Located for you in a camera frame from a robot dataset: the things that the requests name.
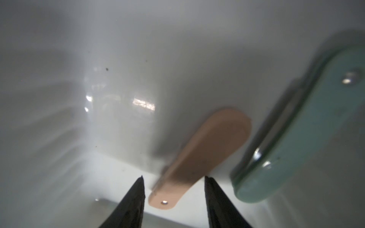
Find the mint folding fruit knife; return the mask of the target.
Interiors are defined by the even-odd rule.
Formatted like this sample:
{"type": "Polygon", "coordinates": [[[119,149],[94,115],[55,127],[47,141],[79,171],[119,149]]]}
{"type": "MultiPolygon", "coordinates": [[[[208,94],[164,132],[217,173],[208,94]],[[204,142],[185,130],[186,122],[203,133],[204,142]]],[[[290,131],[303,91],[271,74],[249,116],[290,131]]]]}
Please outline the mint folding fruit knife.
{"type": "Polygon", "coordinates": [[[232,177],[237,199],[260,202],[313,157],[364,103],[365,47],[328,51],[309,71],[257,148],[259,158],[232,177]]]}

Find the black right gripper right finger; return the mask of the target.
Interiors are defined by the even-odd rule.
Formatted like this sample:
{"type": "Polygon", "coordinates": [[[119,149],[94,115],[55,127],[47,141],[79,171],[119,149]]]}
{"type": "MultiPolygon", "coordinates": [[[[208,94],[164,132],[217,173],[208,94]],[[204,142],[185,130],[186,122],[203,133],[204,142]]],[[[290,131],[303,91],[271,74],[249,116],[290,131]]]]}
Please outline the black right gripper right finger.
{"type": "Polygon", "coordinates": [[[210,228],[251,228],[216,180],[205,176],[204,190],[210,228]]]}

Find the peach folding fruit knife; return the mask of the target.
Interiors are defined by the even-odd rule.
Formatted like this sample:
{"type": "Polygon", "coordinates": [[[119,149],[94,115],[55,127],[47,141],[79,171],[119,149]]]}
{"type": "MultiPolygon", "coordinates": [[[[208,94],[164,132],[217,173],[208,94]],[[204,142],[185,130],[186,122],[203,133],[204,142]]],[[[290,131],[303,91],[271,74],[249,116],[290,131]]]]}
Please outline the peach folding fruit knife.
{"type": "Polygon", "coordinates": [[[160,210],[174,208],[202,177],[239,150],[251,131],[251,119],[237,109],[213,113],[156,183],[148,204],[160,210]]]}

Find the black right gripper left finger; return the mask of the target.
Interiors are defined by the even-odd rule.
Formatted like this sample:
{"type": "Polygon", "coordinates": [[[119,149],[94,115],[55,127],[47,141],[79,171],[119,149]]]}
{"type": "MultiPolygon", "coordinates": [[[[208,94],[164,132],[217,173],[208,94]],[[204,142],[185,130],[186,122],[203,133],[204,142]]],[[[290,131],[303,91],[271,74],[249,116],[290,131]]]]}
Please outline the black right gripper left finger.
{"type": "Polygon", "coordinates": [[[144,214],[145,188],[139,177],[100,228],[141,228],[144,214]]]}

